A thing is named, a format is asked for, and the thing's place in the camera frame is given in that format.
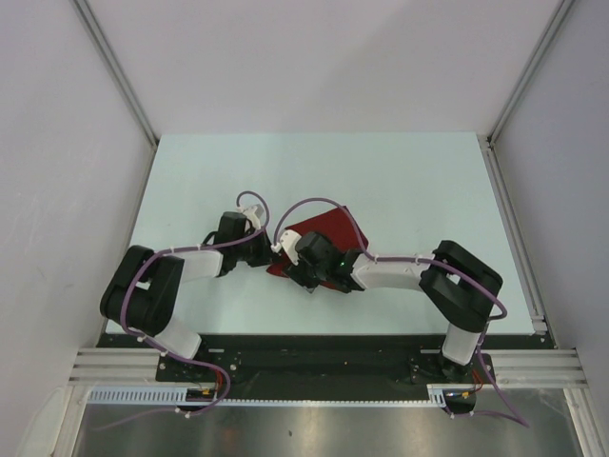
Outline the dark red cloth napkin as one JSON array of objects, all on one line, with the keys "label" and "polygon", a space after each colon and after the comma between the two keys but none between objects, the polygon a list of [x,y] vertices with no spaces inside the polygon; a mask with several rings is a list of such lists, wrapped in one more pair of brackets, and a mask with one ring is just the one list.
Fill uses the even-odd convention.
[{"label": "dark red cloth napkin", "polygon": [[[335,208],[325,213],[308,218],[300,223],[291,225],[286,229],[292,229],[298,232],[302,238],[309,232],[320,232],[329,238],[332,243],[341,251],[348,249],[358,249],[360,257],[363,255],[363,249],[368,246],[368,240],[363,235],[359,228],[354,228],[348,218],[348,209],[342,207]],[[284,253],[275,260],[266,272],[270,275],[289,279],[285,276],[285,267],[291,262]]]}]

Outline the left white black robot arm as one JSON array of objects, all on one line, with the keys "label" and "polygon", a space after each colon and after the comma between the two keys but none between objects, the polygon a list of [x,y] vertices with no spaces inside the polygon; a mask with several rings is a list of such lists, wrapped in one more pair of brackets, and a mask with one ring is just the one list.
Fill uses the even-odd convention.
[{"label": "left white black robot arm", "polygon": [[203,340],[174,314],[180,285],[223,277],[240,262],[253,268],[270,265],[273,252],[264,216],[260,204],[226,211],[203,244],[191,248],[158,254],[151,248],[130,247],[102,295],[100,313],[161,351],[179,356],[176,367],[187,379],[204,378],[210,358],[200,351]]}]

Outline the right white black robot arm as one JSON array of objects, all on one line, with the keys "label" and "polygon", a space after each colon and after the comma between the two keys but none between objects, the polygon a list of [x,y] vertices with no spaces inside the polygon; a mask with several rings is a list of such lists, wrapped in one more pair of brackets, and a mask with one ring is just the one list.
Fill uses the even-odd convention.
[{"label": "right white black robot arm", "polygon": [[448,322],[438,356],[441,377],[462,382],[472,372],[503,280],[461,245],[444,240],[425,255],[374,257],[359,248],[342,251],[320,232],[288,229],[273,249],[288,259],[284,275],[308,291],[324,286],[341,293],[398,288],[425,294]]}]

